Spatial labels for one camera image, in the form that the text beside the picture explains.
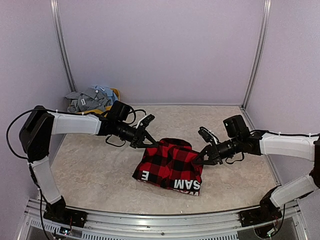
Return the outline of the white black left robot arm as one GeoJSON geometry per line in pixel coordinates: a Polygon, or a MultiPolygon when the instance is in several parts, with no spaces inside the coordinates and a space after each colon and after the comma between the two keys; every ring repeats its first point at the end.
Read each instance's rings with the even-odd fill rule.
{"type": "Polygon", "coordinates": [[[116,136],[129,142],[134,149],[157,147],[157,142],[146,127],[154,120],[154,115],[144,116],[136,126],[127,123],[134,109],[120,101],[115,101],[103,113],[69,113],[53,111],[41,105],[29,112],[25,124],[19,132],[19,140],[26,154],[31,177],[45,200],[47,212],[63,223],[70,218],[70,211],[56,185],[50,165],[51,138],[55,135],[87,134],[95,136],[116,136]]]}

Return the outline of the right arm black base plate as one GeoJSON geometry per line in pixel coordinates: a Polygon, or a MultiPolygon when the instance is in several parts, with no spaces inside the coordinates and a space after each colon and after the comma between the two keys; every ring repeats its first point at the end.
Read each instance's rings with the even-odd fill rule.
{"type": "Polygon", "coordinates": [[[261,207],[239,212],[240,223],[242,227],[259,225],[281,218],[282,212],[279,209],[269,211],[261,207]]]}

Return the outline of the yellow plastic basket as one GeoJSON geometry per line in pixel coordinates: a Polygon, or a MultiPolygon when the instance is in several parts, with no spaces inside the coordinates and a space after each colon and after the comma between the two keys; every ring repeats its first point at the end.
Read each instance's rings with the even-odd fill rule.
{"type": "Polygon", "coordinates": [[[98,87],[98,90],[102,93],[104,99],[102,101],[103,103],[103,111],[109,110],[112,105],[115,103],[115,101],[120,101],[120,92],[116,88],[108,88],[100,86],[98,87]]]}

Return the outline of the red black plaid shirt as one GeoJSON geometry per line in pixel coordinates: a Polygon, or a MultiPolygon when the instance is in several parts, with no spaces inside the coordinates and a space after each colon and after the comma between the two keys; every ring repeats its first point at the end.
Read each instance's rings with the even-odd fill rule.
{"type": "Polygon", "coordinates": [[[132,177],[163,189],[199,196],[203,165],[194,163],[200,154],[182,139],[162,138],[157,147],[144,150],[132,177]]]}

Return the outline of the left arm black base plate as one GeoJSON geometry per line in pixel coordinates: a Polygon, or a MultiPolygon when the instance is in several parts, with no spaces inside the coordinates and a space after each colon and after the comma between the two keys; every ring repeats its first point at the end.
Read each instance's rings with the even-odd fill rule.
{"type": "Polygon", "coordinates": [[[46,210],[43,214],[44,219],[55,223],[68,225],[70,227],[84,228],[88,213],[85,211],[66,208],[62,216],[54,215],[46,210]]]}

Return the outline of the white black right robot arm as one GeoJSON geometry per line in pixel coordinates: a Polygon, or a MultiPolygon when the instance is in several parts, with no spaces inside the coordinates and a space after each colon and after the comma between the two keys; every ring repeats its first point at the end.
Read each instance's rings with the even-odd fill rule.
{"type": "Polygon", "coordinates": [[[284,216],[280,210],[286,203],[304,198],[320,188],[320,136],[319,134],[285,134],[268,130],[250,130],[241,115],[223,121],[229,140],[219,142],[213,133],[201,126],[198,133],[208,144],[193,160],[198,165],[217,165],[227,162],[236,154],[279,155],[301,158],[313,162],[309,174],[285,185],[269,190],[259,207],[239,213],[242,226],[265,223],[284,216]]]}

